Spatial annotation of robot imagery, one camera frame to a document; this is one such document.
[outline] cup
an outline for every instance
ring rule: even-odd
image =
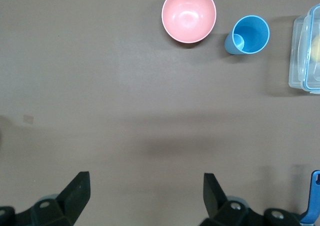
[[[268,43],[270,29],[264,19],[255,15],[241,18],[224,42],[227,52],[234,55],[254,54]]]

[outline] gray table surface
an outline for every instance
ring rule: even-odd
[[[81,225],[198,225],[203,173],[252,209],[303,212],[320,169],[320,96],[288,86],[293,21],[319,0],[214,0],[195,45],[165,0],[0,0],[0,205],[22,211],[89,170]],[[231,56],[241,17],[267,47]]]

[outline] bowl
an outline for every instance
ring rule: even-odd
[[[164,29],[173,39],[195,43],[214,28],[217,11],[213,0],[165,0],[161,17]]]

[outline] bowl rim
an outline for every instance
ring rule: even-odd
[[[214,8],[214,21],[213,21],[212,27],[211,27],[211,29],[208,31],[208,33],[207,33],[205,36],[203,36],[202,38],[197,39],[197,40],[195,40],[195,41],[191,41],[191,42],[190,42],[190,41],[179,40],[178,38],[174,37],[174,36],[168,31],[168,29],[166,28],[165,22],[164,22],[164,9],[165,9],[165,6],[166,6],[166,4],[167,4],[167,1],[168,1],[168,0],[165,0],[164,4],[163,4],[163,6],[162,6],[161,20],[162,20],[162,24],[163,24],[163,27],[164,27],[165,31],[169,34],[169,36],[171,36],[171,37],[172,37],[173,39],[175,39],[176,41],[182,42],[182,43],[196,43],[196,42],[199,42],[199,41],[203,40],[204,38],[206,38],[206,37],[210,34],[210,32],[213,30],[213,28],[214,28],[214,26],[215,26],[215,24],[216,24],[216,21],[217,21],[217,9],[216,9],[216,5],[215,5],[214,0],[211,0],[212,5],[213,5],[213,8]]]

